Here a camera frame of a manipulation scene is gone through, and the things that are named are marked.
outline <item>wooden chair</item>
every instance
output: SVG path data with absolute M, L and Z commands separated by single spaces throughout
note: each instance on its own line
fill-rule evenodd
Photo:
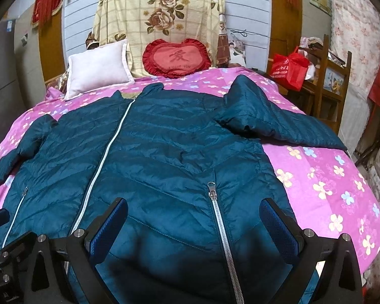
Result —
M 341 67 L 335 62 L 328 59 L 329 51 L 329 36 L 324 35 L 324 44 L 322 49 L 310 49 L 310 48 L 300 48 L 309 54 L 320 59 L 320 69 L 318 73 L 318 80 L 316 84 L 309 81 L 304 81 L 303 87 L 300 91 L 301 96 L 305 96 L 306 103 L 302 108 L 303 111 L 312 115 L 317 119 L 320 119 L 325 124 L 327 124 L 336 134 L 339 132 L 343 108 L 345 105 L 346 94 L 349 85 L 349 76 L 351 74 L 351 64 L 352 64 L 352 53 L 348 52 L 348 60 L 345 67 Z M 324 89 L 324 80 L 327 69 L 334 70 L 339 73 L 343 78 L 343 86 L 339 94 L 333 93 L 329 90 Z M 327 118 L 320 118 L 321 105 L 323 101 L 330 103 L 330 108 L 327 114 Z M 335 111 L 337 112 L 336 121 L 334 121 Z

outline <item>pillow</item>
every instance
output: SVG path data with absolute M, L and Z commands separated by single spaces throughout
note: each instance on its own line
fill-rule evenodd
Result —
M 65 100 L 111 85 L 131 85 L 134 78 L 126 60 L 127 40 L 69 56 Z
M 194 39 L 182 43 L 155 40 L 146 46 L 142 63 L 148 73 L 171 79 L 208 70 L 211 66 L 204 44 Z

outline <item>red shopping bag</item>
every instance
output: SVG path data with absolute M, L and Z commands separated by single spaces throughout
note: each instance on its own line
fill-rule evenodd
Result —
M 288 56 L 275 54 L 270 76 L 288 90 L 300 91 L 310 61 L 297 52 L 298 47 Z

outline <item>metal screw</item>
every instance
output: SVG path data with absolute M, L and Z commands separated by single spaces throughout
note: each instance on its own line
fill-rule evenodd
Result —
M 44 242 L 47 239 L 45 234 L 41 234 L 38 236 L 38 242 Z
M 85 231 L 83 229 L 77 229 L 75 232 L 73 232 L 73 235 L 75 237 L 81 237 L 83 234 L 85 234 Z
M 350 241 L 351 236 L 348 233 L 344 233 L 344 234 L 342 234 L 342 239 L 345 241 Z
M 313 237 L 315 235 L 312 229 L 305 229 L 304 234 L 307 235 L 308 237 Z

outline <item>silver zipper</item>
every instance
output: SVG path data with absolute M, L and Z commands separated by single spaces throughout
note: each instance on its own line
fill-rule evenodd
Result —
M 20 210 L 21 204 L 22 204 L 23 201 L 24 201 L 25 195 L 26 195 L 27 192 L 28 192 L 28 188 L 29 188 L 29 187 L 26 186 L 25 189 L 24 189 L 24 191 L 23 191 L 23 195 L 22 195 L 22 197 L 21 197 L 20 202 L 18 203 L 18 207 L 17 207 L 17 209 L 16 209 L 16 211 L 15 211 L 15 214 L 14 214 L 13 220 L 11 221 L 11 225 L 10 225 L 8 231 L 7 231 L 6 236 L 4 237 L 4 241 L 3 241 L 2 249 L 3 249 L 4 246 L 6 245 L 7 238 L 8 238 L 8 236 L 9 236 L 9 234 L 10 234 L 10 232 L 11 232 L 11 229 L 12 229 L 12 227 L 13 227 L 13 225 L 14 225 L 15 218 L 17 217 L 17 214 L 18 214 L 18 211 Z
M 70 232 L 70 235 L 73 234 L 73 232 L 75 232 L 77 230 L 77 228 L 79 227 L 80 225 L 80 222 L 82 221 L 83 219 L 83 216 L 85 215 L 85 212 L 86 212 L 86 209 L 87 209 L 87 205 L 89 203 L 89 200 L 90 200 L 90 195 L 91 195 L 91 192 L 93 190 L 93 187 L 94 187 L 94 184 L 96 183 L 96 180 L 98 178 L 98 175 L 100 175 L 100 172 L 101 172 L 101 169 L 103 168 L 103 164 L 104 164 L 104 161 L 106 160 L 107 158 L 107 155 L 108 155 L 108 151 L 110 150 L 110 147 L 112 145 L 112 143 L 116 140 L 118 134 L 120 133 L 121 131 L 121 127 L 122 127 L 122 124 L 125 120 L 125 118 L 127 117 L 127 114 L 128 114 L 128 111 L 130 110 L 131 108 L 131 105 L 135 102 L 135 99 L 128 105 L 127 107 L 127 110 L 125 111 L 124 113 L 124 116 L 121 118 L 121 121 L 120 121 L 120 124 L 118 125 L 118 128 L 116 130 L 116 133 L 114 134 L 114 136 L 112 137 L 112 139 L 108 142 L 108 145 L 106 147 L 106 150 L 104 152 L 104 155 L 103 155 L 103 158 L 101 159 L 100 161 L 100 164 L 97 168 L 97 171 L 92 179 L 92 181 L 90 182 L 90 185 L 89 185 L 89 188 L 87 189 L 87 192 L 86 192 L 86 195 L 85 195 L 85 200 L 83 202 L 83 207 L 82 207 L 82 210 L 80 211 L 80 214 L 79 214 L 79 217 L 77 218 L 75 224 L 73 225 L 72 227 L 72 230 Z M 65 270 L 66 270 L 66 273 L 68 273 L 69 271 L 69 262 L 65 262 Z
M 239 284 L 237 271 L 235 270 L 235 264 L 234 264 L 234 260 L 231 254 L 231 248 L 229 247 L 228 238 L 226 237 L 224 222 L 222 221 L 220 207 L 218 206 L 218 202 L 217 202 L 216 184 L 213 181 L 211 181 L 207 184 L 207 186 L 209 190 L 208 196 L 210 197 L 213 203 L 214 213 L 216 215 L 218 229 L 220 231 L 221 242 L 222 242 L 222 246 L 224 247 L 226 263 L 228 264 L 229 275 L 231 276 L 232 286 L 235 292 L 235 299 L 237 301 L 237 304 L 243 304 L 244 301 L 243 301 L 241 285 Z

